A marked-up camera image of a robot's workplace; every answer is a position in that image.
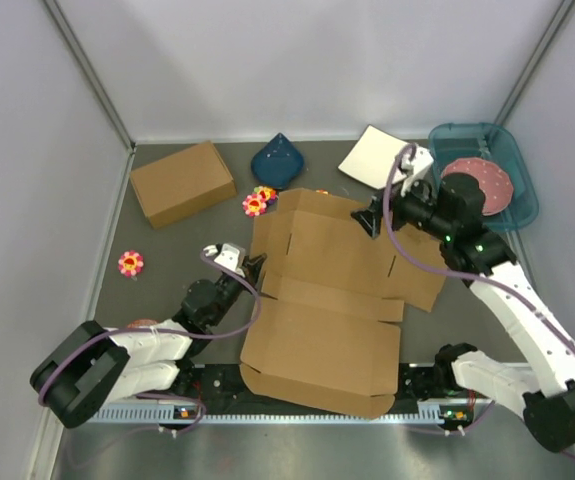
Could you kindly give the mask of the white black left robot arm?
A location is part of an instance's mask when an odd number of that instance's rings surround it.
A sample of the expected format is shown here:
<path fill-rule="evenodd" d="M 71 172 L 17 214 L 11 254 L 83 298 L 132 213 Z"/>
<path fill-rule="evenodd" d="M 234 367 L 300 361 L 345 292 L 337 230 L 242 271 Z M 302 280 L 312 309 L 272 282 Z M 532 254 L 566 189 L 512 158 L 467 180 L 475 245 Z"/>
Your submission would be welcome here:
<path fill-rule="evenodd" d="M 112 402 L 150 392 L 187 394 L 194 382 L 194 357 L 221 339 L 213 329 L 243 292 L 259 295 L 267 259 L 232 244 L 210 245 L 201 258 L 220 276 L 193 282 L 171 318 L 123 328 L 81 323 L 32 372 L 29 383 L 39 404 L 73 429 Z"/>

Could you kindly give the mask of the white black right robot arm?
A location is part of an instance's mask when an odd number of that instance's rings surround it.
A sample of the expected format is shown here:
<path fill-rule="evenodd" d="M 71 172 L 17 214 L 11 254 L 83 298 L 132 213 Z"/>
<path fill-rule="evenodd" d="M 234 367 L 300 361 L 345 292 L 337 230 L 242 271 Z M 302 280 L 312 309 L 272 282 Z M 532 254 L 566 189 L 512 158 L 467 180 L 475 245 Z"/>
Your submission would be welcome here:
<path fill-rule="evenodd" d="M 517 415 L 546 450 L 575 445 L 575 342 L 535 292 L 507 242 L 483 222 L 478 181 L 450 174 L 433 188 L 425 180 L 378 191 L 351 216 L 371 236 L 416 227 L 440 243 L 441 274 L 463 281 L 495 315 L 530 366 L 507 367 L 461 343 L 435 357 L 433 380 L 443 394 L 463 389 Z"/>

